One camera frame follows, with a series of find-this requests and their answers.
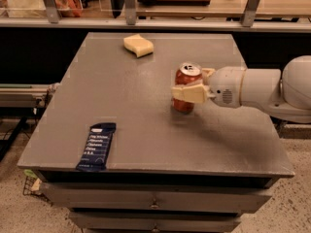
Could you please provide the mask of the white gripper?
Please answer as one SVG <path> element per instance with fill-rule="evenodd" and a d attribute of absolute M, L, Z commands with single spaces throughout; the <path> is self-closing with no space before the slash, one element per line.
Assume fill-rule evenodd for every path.
<path fill-rule="evenodd" d="M 195 85 L 176 85 L 171 88 L 175 99 L 199 104 L 208 99 L 221 107 L 239 108 L 241 106 L 240 93 L 243 78 L 246 73 L 244 67 L 224 67 L 202 69 L 202 83 Z"/>

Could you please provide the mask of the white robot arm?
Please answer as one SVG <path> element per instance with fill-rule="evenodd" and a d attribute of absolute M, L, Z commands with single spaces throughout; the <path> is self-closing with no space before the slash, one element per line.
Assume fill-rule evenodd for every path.
<path fill-rule="evenodd" d="M 175 99 L 194 104 L 213 101 L 220 107 L 256 108 L 282 120 L 311 122 L 311 56 L 291 60 L 283 70 L 186 65 L 183 72 L 203 76 L 171 88 Z"/>

